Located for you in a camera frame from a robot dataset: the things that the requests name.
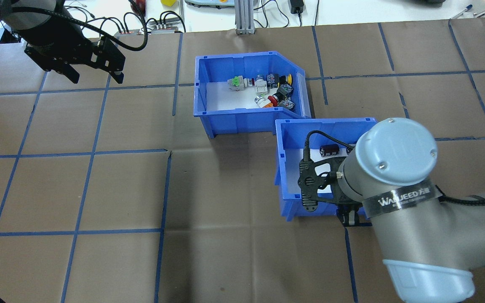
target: white desk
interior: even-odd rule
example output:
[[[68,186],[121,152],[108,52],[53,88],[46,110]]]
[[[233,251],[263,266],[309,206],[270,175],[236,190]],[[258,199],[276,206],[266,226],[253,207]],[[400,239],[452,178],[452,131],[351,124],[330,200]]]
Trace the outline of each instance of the white desk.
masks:
[[[82,0],[96,17],[118,17],[123,19],[123,14],[130,11],[130,4],[127,1],[110,1],[109,5],[102,0]],[[148,0],[149,7],[161,6],[160,0]],[[298,27],[297,15],[289,13],[288,0],[278,0],[280,9],[289,17],[289,26]],[[302,13],[302,25],[314,25],[315,9],[317,0],[304,0],[304,12]],[[419,0],[321,0],[319,7],[318,25],[325,24],[352,24],[352,23],[372,23],[372,22],[391,22],[391,21],[420,21],[448,19],[468,4],[473,4],[473,12],[485,10],[485,0],[446,0],[443,4],[425,4]],[[194,7],[183,2],[183,15],[187,26],[187,31],[218,31],[235,28],[235,9],[234,8],[210,8]],[[266,5],[267,17],[271,27],[282,27],[286,24],[286,19],[277,9],[274,3]],[[83,19],[83,14],[76,10],[70,11],[73,16]],[[261,10],[254,13],[254,18],[264,24],[264,17]],[[141,27],[138,20],[133,16],[127,17],[129,28],[137,29]],[[110,21],[104,24],[103,29],[109,33],[115,33],[116,27]],[[98,37],[98,34],[84,30],[87,37]]]

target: blue plastic bin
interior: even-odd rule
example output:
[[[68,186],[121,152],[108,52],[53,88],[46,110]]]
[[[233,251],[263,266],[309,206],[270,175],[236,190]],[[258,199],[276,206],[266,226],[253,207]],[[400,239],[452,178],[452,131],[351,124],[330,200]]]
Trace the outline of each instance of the blue plastic bin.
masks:
[[[214,91],[208,93],[209,83],[223,83],[221,90],[228,90],[227,80],[237,75],[255,78],[258,74],[275,73],[291,74],[293,77],[293,95],[291,101],[295,109],[289,111],[283,107],[265,109],[232,108],[214,110],[218,100],[209,100],[215,96]],[[199,117],[205,132],[210,138],[218,134],[273,132],[276,119],[307,119],[311,118],[308,92],[306,90],[306,75],[304,70],[293,64],[278,52],[224,54],[218,56],[196,57],[196,77],[194,83],[194,117]],[[249,96],[250,101],[256,94]]]
[[[369,117],[276,121],[278,149],[277,176],[274,184],[279,187],[280,213],[285,220],[291,221],[293,217],[336,215],[338,208],[330,203],[318,202],[317,209],[310,213],[302,207],[301,189],[297,183],[298,163],[302,159],[302,149],[308,133],[317,129],[348,144],[355,144],[358,138],[375,124],[376,120]],[[320,146],[333,143],[319,134],[310,137],[310,149],[319,150]],[[317,162],[322,158],[312,156],[312,159]],[[319,195],[331,198],[333,193]]]

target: black sticker band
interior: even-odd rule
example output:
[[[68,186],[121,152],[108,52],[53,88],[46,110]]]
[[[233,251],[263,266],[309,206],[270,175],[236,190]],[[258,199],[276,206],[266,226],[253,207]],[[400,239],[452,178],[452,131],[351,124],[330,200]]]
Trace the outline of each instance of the black sticker band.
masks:
[[[418,203],[441,196],[429,179],[411,186],[404,186],[378,194],[362,201],[366,217],[391,213],[403,208],[414,207]]]

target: power adapter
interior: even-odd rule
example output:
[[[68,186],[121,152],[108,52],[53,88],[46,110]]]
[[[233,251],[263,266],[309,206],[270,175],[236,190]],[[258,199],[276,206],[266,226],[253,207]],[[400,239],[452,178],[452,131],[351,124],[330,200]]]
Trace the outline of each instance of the power adapter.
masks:
[[[304,11],[304,0],[289,0],[289,10],[294,15],[302,13]]]

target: yellow object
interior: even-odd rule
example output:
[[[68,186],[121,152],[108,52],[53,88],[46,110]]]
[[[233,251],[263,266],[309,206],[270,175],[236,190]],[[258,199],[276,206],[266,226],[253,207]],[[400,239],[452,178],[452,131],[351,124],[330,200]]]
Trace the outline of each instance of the yellow object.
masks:
[[[173,6],[177,0],[160,0],[160,2],[165,6]]]

